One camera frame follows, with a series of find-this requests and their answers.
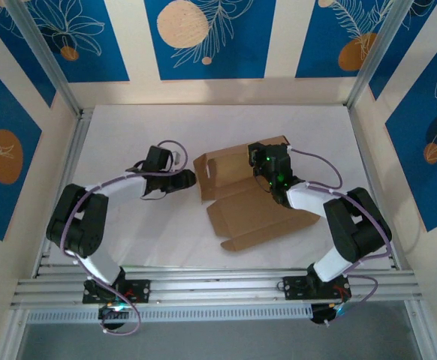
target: white floor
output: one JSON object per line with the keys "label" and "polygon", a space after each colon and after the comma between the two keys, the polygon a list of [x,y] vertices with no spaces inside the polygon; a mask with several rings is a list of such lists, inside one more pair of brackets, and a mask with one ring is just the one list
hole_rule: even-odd
{"label": "white floor", "polygon": [[[118,176],[145,158],[161,140],[180,141],[192,161],[213,150],[285,135],[296,149],[332,161],[344,178],[344,191],[368,188],[347,109],[343,106],[97,106],[83,146],[74,183],[97,184]],[[336,184],[332,170],[319,160],[292,155],[302,179]],[[231,253],[222,249],[197,188],[160,201],[136,200],[107,216],[104,246],[121,265],[207,268],[307,267],[331,247],[327,221],[274,241]],[[50,263],[65,264],[57,247]],[[366,262],[388,269],[388,259]]]}

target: cardboard box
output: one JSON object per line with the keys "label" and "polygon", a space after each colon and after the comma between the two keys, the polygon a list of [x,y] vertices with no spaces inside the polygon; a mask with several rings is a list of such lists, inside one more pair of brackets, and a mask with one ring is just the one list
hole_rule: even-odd
{"label": "cardboard box", "polygon": [[[266,145],[282,144],[285,136],[259,140]],[[248,144],[207,152],[194,160],[202,200],[217,200],[207,208],[217,236],[228,251],[240,251],[315,224],[320,218],[304,210],[277,204],[263,178],[257,180],[249,166]]]}

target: purple cable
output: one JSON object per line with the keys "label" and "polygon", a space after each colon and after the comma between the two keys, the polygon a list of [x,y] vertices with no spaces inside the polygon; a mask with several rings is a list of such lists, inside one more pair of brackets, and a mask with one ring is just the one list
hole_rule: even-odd
{"label": "purple cable", "polygon": [[332,168],[332,170],[335,172],[335,174],[337,174],[337,178],[339,178],[339,186],[330,186],[330,185],[327,185],[327,184],[324,184],[324,183],[322,183],[322,182],[319,182],[319,181],[309,181],[309,183],[310,184],[313,184],[313,185],[318,185],[318,186],[323,186],[323,187],[325,187],[325,188],[329,188],[329,189],[334,189],[334,190],[338,190],[338,189],[340,189],[341,187],[342,187],[342,185],[343,185],[343,180],[342,180],[342,177],[341,177],[341,175],[340,175],[340,172],[338,171],[338,169],[329,161],[329,160],[327,160],[325,157],[322,157],[322,156],[320,156],[320,155],[317,155],[317,154],[312,154],[312,153],[310,153],[310,152],[304,152],[304,151],[301,151],[301,150],[296,150],[296,149],[291,149],[291,151],[293,151],[293,152],[296,152],[296,153],[298,153],[298,154],[301,154],[301,155],[305,155],[305,156],[311,156],[311,157],[314,157],[314,158],[316,158],[316,159],[319,159],[319,160],[322,160],[323,162],[325,162],[329,167],[331,167]]}
{"label": "purple cable", "polygon": [[[349,266],[345,271],[344,274],[347,274],[349,272],[351,272],[352,270],[354,270],[356,267],[359,266],[359,264],[361,264],[363,261],[367,261],[367,260],[372,260],[372,259],[380,259],[382,257],[388,257],[392,254],[392,247],[390,246],[390,240],[387,237],[387,234],[385,233],[385,231],[382,229],[382,227],[380,226],[380,224],[374,219],[374,217],[364,208],[362,207],[361,204],[359,204],[357,201],[355,201],[354,199],[352,199],[350,196],[344,194],[344,193],[340,193],[338,191],[332,191],[331,189],[334,190],[338,190],[342,187],[343,185],[343,180],[342,177],[340,175],[340,172],[338,171],[338,169],[326,158],[317,155],[317,154],[311,154],[308,152],[304,152],[304,151],[300,151],[300,150],[295,150],[295,149],[291,149],[291,151],[296,152],[298,154],[301,155],[306,155],[306,156],[311,156],[317,159],[322,160],[323,162],[325,162],[327,165],[329,165],[332,170],[335,172],[335,174],[337,174],[337,177],[339,178],[339,186],[337,187],[333,187],[333,186],[329,186],[327,184],[321,183],[319,181],[308,181],[309,184],[311,184],[312,186],[308,186],[309,189],[314,190],[314,191],[318,191],[321,193],[326,193],[326,194],[332,194],[335,195],[336,197],[341,197],[345,200],[347,200],[348,202],[350,202],[350,204],[352,204],[353,206],[355,206],[357,209],[359,209],[359,211],[367,218],[369,219],[370,223],[375,227],[375,229],[378,231],[378,233],[380,234],[380,236],[382,237],[382,239],[384,240],[385,243],[385,247],[387,248],[387,250],[384,253],[380,253],[378,255],[369,255],[369,256],[365,256],[364,258],[362,258],[360,261],[357,261],[356,263],[352,264],[351,266]],[[366,302],[367,300],[370,299],[371,296],[373,296],[375,294],[375,292],[378,289],[378,281],[370,276],[366,276],[366,275],[349,275],[352,278],[362,278],[362,279],[367,279],[367,280],[371,280],[374,282],[374,287],[372,288],[372,291],[367,294],[367,296],[365,296],[364,298],[362,298],[359,301],[359,304],[363,304],[364,302]]]}
{"label": "purple cable", "polygon": [[67,219],[67,222],[65,223],[65,227],[63,229],[63,233],[62,233],[62,237],[60,238],[60,250],[62,251],[62,253],[67,256],[67,257],[71,257],[72,259],[75,259],[78,263],[78,265],[80,265],[80,267],[85,271],[85,273],[91,278],[93,279],[98,285],[100,285],[101,287],[103,287],[104,289],[110,291],[111,293],[113,293],[115,296],[118,296],[121,300],[124,301],[124,303],[126,303],[128,306],[130,306],[132,308],[132,310],[137,314],[138,316],[138,322],[137,325],[135,326],[134,329],[127,331],[127,332],[114,332],[114,331],[108,331],[105,326],[104,326],[104,322],[105,322],[105,318],[102,319],[102,322],[100,324],[100,326],[102,327],[102,329],[104,330],[104,332],[106,334],[110,334],[110,335],[115,335],[115,336],[127,336],[127,335],[132,335],[133,333],[137,332],[137,330],[140,328],[140,325],[142,323],[142,319],[140,317],[140,312],[138,311],[137,307],[130,301],[128,300],[124,295],[122,295],[120,292],[118,292],[117,290],[115,290],[114,288],[112,288],[110,285],[108,285],[107,283],[105,283],[104,281],[102,281],[102,279],[96,277],[95,275],[93,275],[87,268],[86,266],[82,263],[82,261],[80,260],[80,258],[77,255],[70,255],[66,252],[65,250],[65,239],[67,238],[67,234],[68,234],[68,230],[70,229],[71,226],[71,222],[74,219],[75,215],[78,213],[78,209],[81,207],[81,205],[85,202],[85,200],[87,200],[94,192],[105,188],[107,186],[110,186],[112,184],[115,184],[116,182],[120,182],[122,180],[126,180],[126,179],[131,179],[131,178],[137,178],[140,176],[172,176],[175,175],[177,173],[180,173],[182,170],[185,169],[185,167],[187,166],[188,163],[188,153],[187,150],[185,149],[185,147],[180,144],[179,142],[175,141],[175,140],[164,140],[161,141],[158,146],[165,144],[165,143],[173,143],[178,145],[182,150],[183,153],[185,155],[185,160],[183,165],[180,167],[180,169],[172,171],[172,172],[142,172],[140,174],[131,174],[131,175],[122,175],[118,178],[113,178],[109,181],[104,182],[101,185],[97,185],[95,187],[93,187],[92,189],[90,189],[89,191],[87,191],[85,193],[85,195],[83,195],[80,200],[78,200],[77,204],[75,205],[75,207],[73,208],[73,210],[70,213],[70,216]]}
{"label": "purple cable", "polygon": [[[365,256],[364,258],[362,258],[361,260],[357,261],[356,263],[350,265],[345,271],[344,274],[348,274],[349,272],[351,272],[352,270],[354,270],[356,267],[359,266],[359,264],[362,263],[362,261],[367,261],[367,260],[372,260],[372,259],[380,259],[382,257],[388,257],[391,253],[392,253],[392,247],[390,246],[390,240],[387,237],[387,234],[385,233],[384,229],[382,229],[382,226],[380,226],[380,224],[374,219],[374,217],[366,210],[362,207],[361,204],[359,204],[357,201],[355,201],[354,199],[352,199],[350,196],[345,195],[344,193],[340,193],[338,191],[329,191],[328,189],[323,189],[322,187],[316,187],[316,186],[309,186],[309,189],[314,190],[314,191],[319,191],[321,193],[329,193],[332,195],[335,195],[337,197],[342,197],[344,199],[346,199],[347,201],[350,202],[350,204],[352,204],[353,206],[355,206],[357,209],[359,209],[359,211],[367,218],[369,219],[369,221],[372,223],[372,225],[375,227],[375,229],[378,231],[378,233],[381,235],[382,239],[384,240],[385,243],[385,247],[387,248],[387,250],[384,253],[380,253],[378,255],[369,255],[369,256]],[[362,298],[359,303],[357,305],[355,305],[353,308],[355,308],[358,305],[363,304],[364,302],[366,302],[367,300],[370,299],[371,296],[373,296],[375,294],[375,291],[377,291],[378,288],[378,281],[370,276],[366,276],[366,275],[348,275],[351,278],[362,278],[362,279],[368,279],[374,282],[374,287],[372,288],[371,292],[369,294],[367,294],[367,296],[365,296],[364,298]]]}

